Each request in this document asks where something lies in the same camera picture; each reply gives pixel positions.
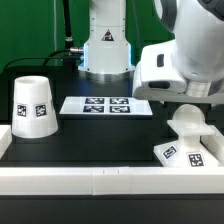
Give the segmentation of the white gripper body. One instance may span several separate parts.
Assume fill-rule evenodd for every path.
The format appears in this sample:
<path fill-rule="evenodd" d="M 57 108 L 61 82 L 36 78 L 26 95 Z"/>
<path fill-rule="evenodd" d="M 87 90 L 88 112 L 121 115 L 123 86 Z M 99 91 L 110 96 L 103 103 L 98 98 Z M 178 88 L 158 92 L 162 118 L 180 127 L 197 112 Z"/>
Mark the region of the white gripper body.
<path fill-rule="evenodd" d="M 149 101 L 224 104 L 224 79 L 188 81 L 172 65 L 174 46 L 174 42 L 164 42 L 143 48 L 134 72 L 132 96 Z"/>

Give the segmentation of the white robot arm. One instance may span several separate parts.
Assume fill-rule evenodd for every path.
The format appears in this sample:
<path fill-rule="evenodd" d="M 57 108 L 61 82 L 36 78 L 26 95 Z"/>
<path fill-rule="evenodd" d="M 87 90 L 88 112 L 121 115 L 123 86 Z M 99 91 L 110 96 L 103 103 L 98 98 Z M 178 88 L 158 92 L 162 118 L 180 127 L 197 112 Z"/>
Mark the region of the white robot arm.
<path fill-rule="evenodd" d="M 224 104 L 224 0 L 152 0 L 174 38 L 142 49 L 131 65 L 125 0 L 90 0 L 90 36 L 79 70 L 101 81 L 134 72 L 132 96 Z"/>

